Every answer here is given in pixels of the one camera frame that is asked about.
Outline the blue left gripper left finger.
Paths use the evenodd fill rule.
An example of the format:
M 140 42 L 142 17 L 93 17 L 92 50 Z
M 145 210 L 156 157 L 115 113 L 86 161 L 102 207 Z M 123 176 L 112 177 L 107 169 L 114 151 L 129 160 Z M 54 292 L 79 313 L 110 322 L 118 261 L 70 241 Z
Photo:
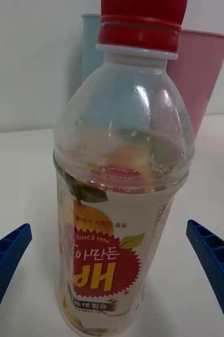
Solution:
M 0 240 L 0 304 L 31 240 L 32 232 L 28 223 L 21 225 Z

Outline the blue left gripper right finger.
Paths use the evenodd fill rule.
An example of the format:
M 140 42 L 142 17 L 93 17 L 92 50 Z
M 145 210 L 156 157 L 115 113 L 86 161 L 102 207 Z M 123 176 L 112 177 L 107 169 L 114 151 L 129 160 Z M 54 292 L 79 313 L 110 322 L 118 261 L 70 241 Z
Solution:
M 186 236 L 224 315 L 224 241 L 194 220 L 187 222 Z

